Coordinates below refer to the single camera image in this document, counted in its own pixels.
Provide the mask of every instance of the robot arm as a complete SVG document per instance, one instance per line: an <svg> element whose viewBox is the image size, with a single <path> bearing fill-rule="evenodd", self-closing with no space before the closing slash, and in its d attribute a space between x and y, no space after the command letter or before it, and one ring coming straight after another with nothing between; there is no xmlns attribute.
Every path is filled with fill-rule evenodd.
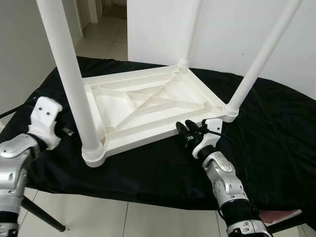
<svg viewBox="0 0 316 237"><path fill-rule="evenodd" d="M203 161L202 167L211 181L214 196L227 225L227 235L272 237L260 219L259 211L251 205L241 181L236 176L234 166L220 151L215 151L220 134L214 130L220 130L220 119L206 119L201 127L187 120L186 126L189 129L180 122L176 123L177 130L185 141L185 147L192 151L195 158Z"/></svg>
<svg viewBox="0 0 316 237"><path fill-rule="evenodd" d="M40 97L31 114L28 133L0 144L0 237L15 237L27 170L45 149L54 149L60 139L54 133L61 105Z"/></svg>

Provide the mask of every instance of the white cylindrical leg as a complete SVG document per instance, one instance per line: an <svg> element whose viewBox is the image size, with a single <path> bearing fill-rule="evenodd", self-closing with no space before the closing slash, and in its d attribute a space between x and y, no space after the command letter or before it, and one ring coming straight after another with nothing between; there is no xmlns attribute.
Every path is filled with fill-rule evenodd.
<svg viewBox="0 0 316 237"><path fill-rule="evenodd" d="M82 141L82 156L89 166L99 166L104 159L103 146L92 120L62 0L37 0L37 3Z"/></svg>
<svg viewBox="0 0 316 237"><path fill-rule="evenodd" d="M180 61L178 64L179 67L181 68L189 67L189 56L190 56L194 33L196 30L196 25L198 22L198 16L199 16L201 3L202 3L202 0L193 0L192 11L191 11L191 15L189 16L187 31L186 31L185 37L183 38L182 53L181 53Z"/></svg>
<svg viewBox="0 0 316 237"><path fill-rule="evenodd" d="M227 116L231 117L232 120L234 120L234 118L238 115L239 107L251 90L252 86L259 76L259 73L263 69L264 65L266 64L273 50L275 49L277 43L279 42L286 28L293 19L301 2L302 0L291 0L290 3L286 6L284 12L280 16L278 22L269 34L257 57L252 62L245 77L243 78L239 87L232 96L230 102L226 105L226 114Z"/></svg>

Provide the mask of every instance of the tiled floor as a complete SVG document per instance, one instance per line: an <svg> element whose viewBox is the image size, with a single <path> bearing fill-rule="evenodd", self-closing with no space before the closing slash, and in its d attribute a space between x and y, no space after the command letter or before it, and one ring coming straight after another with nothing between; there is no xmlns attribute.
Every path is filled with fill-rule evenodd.
<svg viewBox="0 0 316 237"><path fill-rule="evenodd" d="M84 30L76 45L79 56L127 60L127 22L103 17ZM26 189L26 196L67 226L60 233L31 213L21 210L19 237L226 237L225 222L215 211L186 211L80 195ZM316 237L307 225L276 237Z"/></svg>
<svg viewBox="0 0 316 237"><path fill-rule="evenodd" d="M84 39L76 46L77 56L127 60L127 21L103 17L98 24L89 24Z"/></svg>
<svg viewBox="0 0 316 237"><path fill-rule="evenodd" d="M146 204L49 194L26 189L26 196L66 225L58 232L21 210L19 237L226 237L224 221L215 211L187 211ZM316 237L307 225L275 237Z"/></svg>

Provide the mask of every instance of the black cable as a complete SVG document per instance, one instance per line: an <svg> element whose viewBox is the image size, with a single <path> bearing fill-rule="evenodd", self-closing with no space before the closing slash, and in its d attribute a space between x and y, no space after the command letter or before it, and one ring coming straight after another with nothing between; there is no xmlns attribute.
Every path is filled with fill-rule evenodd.
<svg viewBox="0 0 316 237"><path fill-rule="evenodd" d="M4 112L3 114L0 115L0 119L6 117L6 116L8 116L8 115L10 115L11 113L16 112L16 111L19 110L22 106L24 106L24 104L23 104L23 105L20 105L20 106L18 106L18 107L15 107L14 109L9 110L9 111L7 111L7 112Z"/></svg>
<svg viewBox="0 0 316 237"><path fill-rule="evenodd" d="M238 145L237 145L232 139L230 139L228 136L226 136L226 135L224 135L224 134L222 134L222 133L219 133L219 132L211 131L211 130L207 130L207 132L225 138L227 141L229 141L230 143L232 143L232 144L235 146L235 148L237 149L237 151L239 151Z"/></svg>

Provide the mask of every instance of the black cloth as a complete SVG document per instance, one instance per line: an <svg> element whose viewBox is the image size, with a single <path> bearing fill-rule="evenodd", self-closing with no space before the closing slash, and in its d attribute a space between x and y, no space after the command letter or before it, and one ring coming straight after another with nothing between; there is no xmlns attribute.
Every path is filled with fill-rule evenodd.
<svg viewBox="0 0 316 237"><path fill-rule="evenodd" d="M160 65L78 58L83 77ZM225 103L241 77L192 69ZM81 142L57 69L30 96L0 135L0 142L28 130L33 97L62 104L58 126L75 134L33 161L27 185L52 193L81 194L183 209L217 209L200 163L177 136L108 157L98 168L81 157ZM247 195L265 210L316 209L316 101L284 85L258 79L232 123L223 132L238 149L220 139L217 149L233 163Z"/></svg>

